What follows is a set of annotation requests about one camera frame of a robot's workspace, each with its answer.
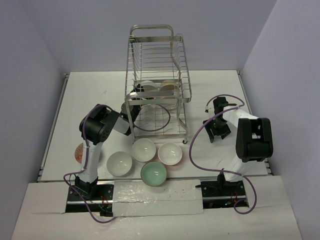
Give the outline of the white bowl beige outside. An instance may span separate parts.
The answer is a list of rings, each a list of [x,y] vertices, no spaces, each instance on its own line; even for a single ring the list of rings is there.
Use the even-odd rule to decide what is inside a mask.
[[[179,84],[173,79],[166,79],[160,84],[160,92],[165,91],[178,91],[180,89]]]

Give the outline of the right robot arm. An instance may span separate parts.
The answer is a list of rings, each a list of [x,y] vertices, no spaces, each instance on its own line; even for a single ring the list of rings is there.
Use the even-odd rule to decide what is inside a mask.
[[[243,101],[240,105],[230,103],[227,96],[215,96],[205,106],[205,112],[208,113],[209,104],[213,103],[213,113],[216,115],[216,118],[205,126],[211,143],[215,137],[225,139],[229,136],[229,125],[236,128],[236,155],[231,164],[223,170],[224,179],[217,183],[217,190],[223,196],[229,195],[235,189],[234,184],[242,179],[254,163],[270,158],[274,151],[271,121],[249,114],[242,110],[245,105]]]

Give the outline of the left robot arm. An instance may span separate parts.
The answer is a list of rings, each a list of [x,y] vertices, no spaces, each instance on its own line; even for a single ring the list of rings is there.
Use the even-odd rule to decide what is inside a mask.
[[[98,193],[98,165],[103,143],[112,130],[131,135],[129,117],[135,122],[141,109],[141,105],[130,105],[127,112],[127,105],[123,103],[121,111],[117,112],[107,105],[97,104],[80,122],[84,156],[74,185],[85,199],[93,199]]]

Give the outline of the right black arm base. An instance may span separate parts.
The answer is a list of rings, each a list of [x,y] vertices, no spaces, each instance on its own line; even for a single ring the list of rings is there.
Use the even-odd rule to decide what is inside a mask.
[[[221,173],[216,180],[201,181],[195,186],[201,189],[204,209],[248,207],[246,191],[242,180],[229,182]]]

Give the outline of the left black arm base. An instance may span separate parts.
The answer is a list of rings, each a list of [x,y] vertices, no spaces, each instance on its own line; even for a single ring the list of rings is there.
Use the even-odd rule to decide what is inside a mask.
[[[95,194],[86,199],[92,213],[100,217],[113,217],[113,184],[98,184]],[[65,206],[66,213],[88,213],[88,209],[81,197],[72,189],[68,189]]]

